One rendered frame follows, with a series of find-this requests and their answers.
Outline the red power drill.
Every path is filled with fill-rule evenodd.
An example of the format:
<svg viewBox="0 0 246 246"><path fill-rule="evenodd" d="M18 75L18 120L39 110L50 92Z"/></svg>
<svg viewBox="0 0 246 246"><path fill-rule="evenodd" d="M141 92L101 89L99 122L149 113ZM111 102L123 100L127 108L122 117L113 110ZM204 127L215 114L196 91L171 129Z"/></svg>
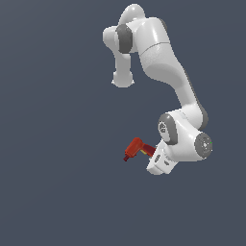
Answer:
<svg viewBox="0 0 246 246"><path fill-rule="evenodd" d="M154 147L144 143L139 137L135 137L125 150L124 161L127 161L129 158L135 157L138 152L152 157L155 151L156 149Z"/></svg>

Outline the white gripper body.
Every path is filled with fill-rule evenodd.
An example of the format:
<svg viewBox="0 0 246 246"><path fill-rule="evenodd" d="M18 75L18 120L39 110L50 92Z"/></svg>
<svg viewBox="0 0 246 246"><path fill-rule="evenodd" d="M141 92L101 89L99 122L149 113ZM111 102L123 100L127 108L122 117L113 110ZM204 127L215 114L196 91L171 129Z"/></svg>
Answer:
<svg viewBox="0 0 246 246"><path fill-rule="evenodd" d="M166 147L167 144L163 141L157 145L156 151L146 167L147 171L151 174L169 174L177 164L176 161L173 161L167 156Z"/></svg>

